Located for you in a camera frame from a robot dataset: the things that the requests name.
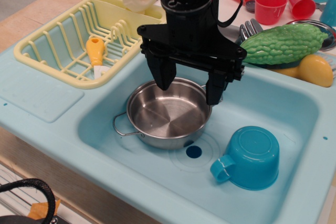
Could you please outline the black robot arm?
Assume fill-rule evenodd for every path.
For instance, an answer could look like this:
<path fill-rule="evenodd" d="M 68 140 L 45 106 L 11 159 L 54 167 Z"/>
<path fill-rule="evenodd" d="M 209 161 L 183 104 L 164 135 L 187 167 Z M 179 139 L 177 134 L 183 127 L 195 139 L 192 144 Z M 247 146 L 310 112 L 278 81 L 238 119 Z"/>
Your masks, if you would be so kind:
<path fill-rule="evenodd" d="M 219 0 L 161 0 L 161 5 L 166 23 L 137 29 L 157 86 L 169 88 L 178 64 L 206 71 L 206 102 L 218 104 L 227 85 L 241 79 L 247 56 L 245 49 L 221 34 L 233 20 L 218 19 Z"/>

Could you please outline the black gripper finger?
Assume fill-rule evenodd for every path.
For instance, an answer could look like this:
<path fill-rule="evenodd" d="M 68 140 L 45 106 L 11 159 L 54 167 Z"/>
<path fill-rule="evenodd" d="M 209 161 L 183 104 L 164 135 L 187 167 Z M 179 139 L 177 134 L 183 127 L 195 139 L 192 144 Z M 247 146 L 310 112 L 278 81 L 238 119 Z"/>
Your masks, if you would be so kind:
<path fill-rule="evenodd" d="M 176 63 L 168 57 L 146 56 L 147 64 L 156 85 L 167 90 L 176 76 Z"/>
<path fill-rule="evenodd" d="M 209 72 L 206 83 L 206 102 L 208 105 L 219 104 L 227 87 L 226 76 L 220 72 Z"/>

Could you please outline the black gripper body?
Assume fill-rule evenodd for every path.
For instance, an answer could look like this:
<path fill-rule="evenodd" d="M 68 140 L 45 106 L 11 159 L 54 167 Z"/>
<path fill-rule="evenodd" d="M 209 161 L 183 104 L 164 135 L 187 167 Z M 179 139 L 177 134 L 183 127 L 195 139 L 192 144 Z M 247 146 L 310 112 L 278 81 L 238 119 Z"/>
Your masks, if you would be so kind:
<path fill-rule="evenodd" d="M 241 79 L 247 52 L 221 33 L 225 25 L 218 20 L 217 5 L 164 10 L 166 24 L 141 25 L 137 29 L 145 56 L 168 57 L 176 64 L 220 72 L 226 81 Z"/>

